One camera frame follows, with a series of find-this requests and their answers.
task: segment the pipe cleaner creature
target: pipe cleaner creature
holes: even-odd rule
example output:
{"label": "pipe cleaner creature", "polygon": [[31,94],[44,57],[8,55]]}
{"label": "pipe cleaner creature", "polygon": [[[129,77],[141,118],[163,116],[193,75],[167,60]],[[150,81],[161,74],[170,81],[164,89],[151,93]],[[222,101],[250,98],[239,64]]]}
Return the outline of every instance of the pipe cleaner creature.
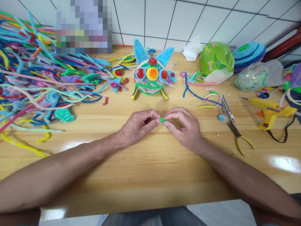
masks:
{"label": "pipe cleaner creature", "polygon": [[176,82],[176,77],[173,71],[166,71],[164,68],[172,55],[173,49],[173,47],[169,47],[161,52],[156,58],[153,58],[147,54],[138,39],[134,41],[134,51],[138,67],[134,77],[136,87],[132,95],[133,100],[135,99],[138,90],[148,95],[160,92],[163,98],[168,100],[163,87],[168,78],[171,81]]}

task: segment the orange nose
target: orange nose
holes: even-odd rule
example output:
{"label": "orange nose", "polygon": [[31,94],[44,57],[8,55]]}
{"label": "orange nose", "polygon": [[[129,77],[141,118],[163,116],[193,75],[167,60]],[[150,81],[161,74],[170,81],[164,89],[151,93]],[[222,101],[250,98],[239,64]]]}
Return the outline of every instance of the orange nose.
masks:
{"label": "orange nose", "polygon": [[158,70],[154,67],[150,67],[147,69],[146,72],[147,78],[151,81],[155,81],[158,78]]}

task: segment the hot glue gun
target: hot glue gun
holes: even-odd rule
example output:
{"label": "hot glue gun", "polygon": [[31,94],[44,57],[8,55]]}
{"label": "hot glue gun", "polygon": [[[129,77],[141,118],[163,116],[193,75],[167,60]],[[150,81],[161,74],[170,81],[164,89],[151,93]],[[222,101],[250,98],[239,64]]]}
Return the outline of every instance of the hot glue gun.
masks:
{"label": "hot glue gun", "polygon": [[289,116],[292,114],[300,115],[301,113],[296,112],[297,109],[293,107],[279,107],[278,103],[263,100],[259,98],[246,98],[242,97],[242,99],[247,100],[251,104],[259,107],[261,109],[260,112],[256,113],[257,116],[264,118],[262,124],[258,125],[258,128],[261,130],[270,130],[272,129],[277,116]]}

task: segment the pliers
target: pliers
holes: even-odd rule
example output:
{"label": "pliers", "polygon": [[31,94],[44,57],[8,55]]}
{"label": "pliers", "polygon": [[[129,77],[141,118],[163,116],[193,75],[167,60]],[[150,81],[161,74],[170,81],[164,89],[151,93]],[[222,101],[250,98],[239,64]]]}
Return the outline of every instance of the pliers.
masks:
{"label": "pliers", "polygon": [[246,140],[250,144],[250,146],[255,150],[254,144],[248,138],[242,136],[240,134],[240,132],[238,131],[238,129],[235,127],[235,125],[231,121],[230,121],[230,123],[228,122],[228,126],[230,127],[230,129],[232,130],[232,132],[235,135],[236,146],[237,146],[237,149],[239,150],[239,152],[241,153],[242,156],[245,156],[245,155],[242,152],[240,144],[239,144],[239,138],[240,137],[243,138],[244,140]]}

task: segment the red eye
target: red eye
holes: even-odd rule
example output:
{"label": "red eye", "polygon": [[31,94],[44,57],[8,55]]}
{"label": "red eye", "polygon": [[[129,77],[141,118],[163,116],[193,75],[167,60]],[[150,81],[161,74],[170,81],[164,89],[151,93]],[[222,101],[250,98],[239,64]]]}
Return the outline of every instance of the red eye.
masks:
{"label": "red eye", "polygon": [[142,79],[144,77],[144,70],[139,68],[137,71],[137,78]]}
{"label": "red eye", "polygon": [[116,71],[115,71],[115,74],[116,74],[117,76],[121,76],[121,75],[122,75],[122,70],[120,70],[120,69],[116,70]]}
{"label": "red eye", "polygon": [[156,58],[153,58],[153,57],[151,57],[151,58],[148,60],[148,62],[150,63],[151,66],[154,66],[154,65],[157,64]]}
{"label": "red eye", "polygon": [[162,77],[162,79],[164,79],[164,80],[166,80],[166,79],[168,78],[168,73],[167,73],[166,70],[162,71],[161,77]]}

